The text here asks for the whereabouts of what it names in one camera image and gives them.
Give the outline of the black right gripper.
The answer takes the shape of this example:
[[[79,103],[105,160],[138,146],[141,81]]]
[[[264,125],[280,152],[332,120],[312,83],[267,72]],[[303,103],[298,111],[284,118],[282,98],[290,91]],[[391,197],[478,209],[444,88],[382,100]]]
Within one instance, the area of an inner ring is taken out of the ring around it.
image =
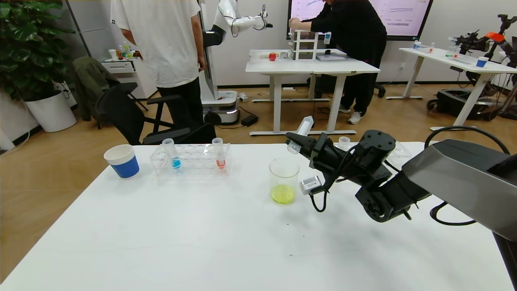
[[[336,147],[327,134],[315,138],[294,132],[285,134],[287,150],[309,158],[309,166],[314,169],[351,169],[352,154]]]

